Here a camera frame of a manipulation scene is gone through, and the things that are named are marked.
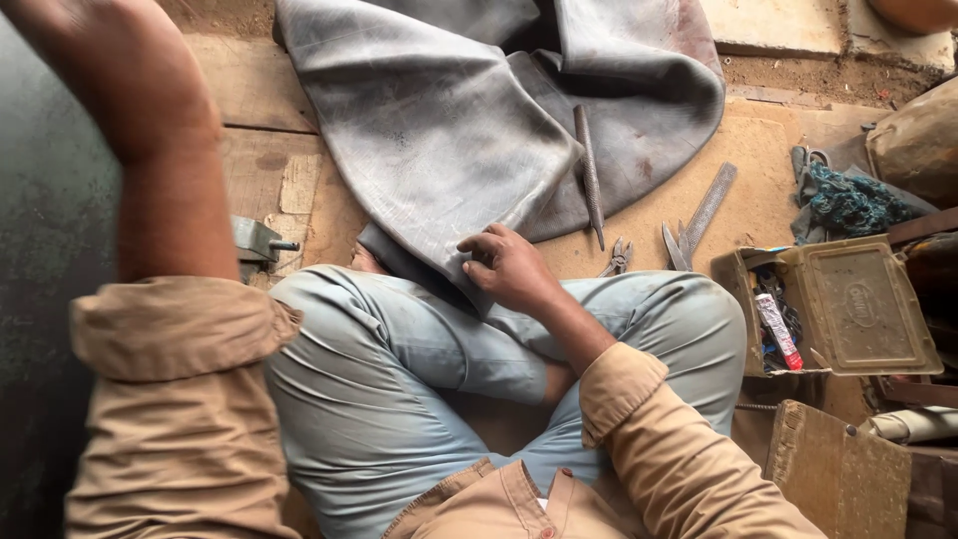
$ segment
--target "dark green surface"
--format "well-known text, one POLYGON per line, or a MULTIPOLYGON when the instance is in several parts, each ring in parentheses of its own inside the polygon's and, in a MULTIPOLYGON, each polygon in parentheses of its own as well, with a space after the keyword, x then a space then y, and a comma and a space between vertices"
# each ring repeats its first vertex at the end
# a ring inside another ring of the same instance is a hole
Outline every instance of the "dark green surface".
POLYGON ((0 16, 0 537, 62 535, 93 377, 67 306, 113 278, 119 167, 0 16))

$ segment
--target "brown clay pot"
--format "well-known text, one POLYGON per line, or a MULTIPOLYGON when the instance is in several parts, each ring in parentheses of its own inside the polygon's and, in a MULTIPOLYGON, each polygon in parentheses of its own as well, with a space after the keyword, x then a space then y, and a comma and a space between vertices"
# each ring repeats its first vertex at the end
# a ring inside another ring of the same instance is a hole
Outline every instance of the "brown clay pot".
POLYGON ((918 34, 958 28, 958 0, 869 0, 892 24, 918 34))

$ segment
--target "leg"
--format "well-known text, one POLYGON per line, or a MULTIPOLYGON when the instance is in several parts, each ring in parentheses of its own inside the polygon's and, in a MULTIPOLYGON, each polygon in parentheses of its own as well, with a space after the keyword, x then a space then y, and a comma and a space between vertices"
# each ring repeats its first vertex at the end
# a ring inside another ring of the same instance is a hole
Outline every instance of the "leg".
POLYGON ((429 387, 535 404, 545 362, 417 285, 314 266, 272 290, 306 313, 269 359, 290 476, 329 537, 377 537, 485 444, 429 387))
MULTIPOLYGON (((636 271, 610 279, 565 281, 563 288, 618 340, 654 354, 669 367, 669 386, 729 435, 745 358, 745 326, 735 299, 697 273, 636 271)), ((490 324, 547 357, 561 351, 544 329, 526 316, 496 310, 490 324)), ((546 432, 514 455, 523 458, 540 489, 548 488, 556 468, 572 468, 595 480, 607 458, 582 447, 579 385, 562 399, 546 432)))

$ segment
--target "shirt cuff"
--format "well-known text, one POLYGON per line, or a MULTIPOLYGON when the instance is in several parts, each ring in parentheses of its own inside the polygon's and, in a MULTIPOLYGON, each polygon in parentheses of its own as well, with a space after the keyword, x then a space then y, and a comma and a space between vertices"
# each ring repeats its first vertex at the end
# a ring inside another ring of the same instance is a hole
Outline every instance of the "shirt cuff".
POLYGON ((609 346, 585 369, 579 383, 582 446, 603 438, 642 406, 662 385, 669 368, 652 354, 623 343, 609 346))
POLYGON ((153 277, 71 304, 74 353, 104 378, 168 382, 253 363, 293 340, 300 311, 237 281, 153 277))

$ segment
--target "glue tube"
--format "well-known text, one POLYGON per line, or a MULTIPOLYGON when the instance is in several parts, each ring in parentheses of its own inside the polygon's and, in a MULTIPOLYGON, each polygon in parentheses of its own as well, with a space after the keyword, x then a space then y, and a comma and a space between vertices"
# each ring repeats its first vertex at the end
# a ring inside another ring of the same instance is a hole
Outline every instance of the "glue tube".
POLYGON ((785 321, 782 320, 782 313, 779 313, 775 298, 770 293, 759 293, 755 296, 755 304, 759 309, 762 322, 771 330, 775 342, 778 342, 785 364, 790 370, 802 368, 802 356, 798 354, 798 349, 791 341, 791 335, 788 333, 785 321))

